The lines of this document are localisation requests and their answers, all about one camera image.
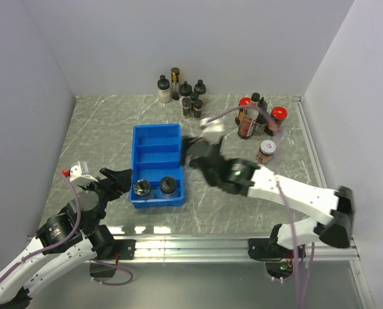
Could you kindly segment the shaker jar white powder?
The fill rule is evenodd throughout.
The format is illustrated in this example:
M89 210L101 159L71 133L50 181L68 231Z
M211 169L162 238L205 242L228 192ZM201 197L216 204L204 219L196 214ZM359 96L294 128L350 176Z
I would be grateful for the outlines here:
M140 199L153 198L153 189L148 180L140 179L133 186L134 194Z

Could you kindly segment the blue divided plastic bin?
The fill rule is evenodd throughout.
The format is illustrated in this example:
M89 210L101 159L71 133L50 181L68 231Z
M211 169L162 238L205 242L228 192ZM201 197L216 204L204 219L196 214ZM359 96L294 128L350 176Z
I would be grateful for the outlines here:
M131 168L133 170L129 201L136 209L151 207L177 207L185 201L183 166L180 165L182 146L181 127L177 123L146 124L133 128ZM177 197L164 198L160 191L160 180L172 176L177 182ZM133 186L145 179L151 183L153 198L140 199L134 194Z

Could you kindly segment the knob lid jar white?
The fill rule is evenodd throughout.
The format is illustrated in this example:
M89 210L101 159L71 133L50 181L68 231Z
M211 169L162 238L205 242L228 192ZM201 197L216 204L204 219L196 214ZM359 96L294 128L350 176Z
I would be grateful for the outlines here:
M164 176L160 180L160 191L164 198L177 197L177 182L172 176Z

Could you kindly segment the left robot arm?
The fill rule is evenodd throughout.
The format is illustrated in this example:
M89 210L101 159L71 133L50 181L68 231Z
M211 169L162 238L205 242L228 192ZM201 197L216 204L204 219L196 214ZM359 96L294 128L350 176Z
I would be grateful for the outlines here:
M81 162L59 173L74 198L0 271L0 308L26 308L37 292L72 268L115 253L115 239L100 221L108 203L130 191L133 172L102 168L100 173L103 178L92 177Z

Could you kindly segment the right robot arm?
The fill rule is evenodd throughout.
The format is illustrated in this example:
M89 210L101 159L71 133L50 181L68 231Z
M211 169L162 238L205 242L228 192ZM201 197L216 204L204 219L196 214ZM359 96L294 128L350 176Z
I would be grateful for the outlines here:
M268 200L301 212L307 218L294 224L275 225L267 239L250 239L248 256L257 261L281 260L304 253L309 243L350 248L355 202L353 191L315 187L274 174L242 158L226 159L221 144L202 138L182 137L181 165L199 169L211 187L233 195Z

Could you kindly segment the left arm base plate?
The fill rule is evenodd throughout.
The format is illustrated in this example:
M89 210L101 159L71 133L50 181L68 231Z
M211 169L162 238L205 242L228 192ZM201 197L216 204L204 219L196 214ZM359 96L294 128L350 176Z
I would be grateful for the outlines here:
M115 261L132 260L135 256L136 241L134 239L118 239L114 242L111 259Z

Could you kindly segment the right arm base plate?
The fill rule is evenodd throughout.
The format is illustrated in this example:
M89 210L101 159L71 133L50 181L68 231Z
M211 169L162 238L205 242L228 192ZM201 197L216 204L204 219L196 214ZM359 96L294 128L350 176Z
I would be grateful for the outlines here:
M255 261L281 261L294 257L294 250L287 249L269 238L249 238L248 256Z

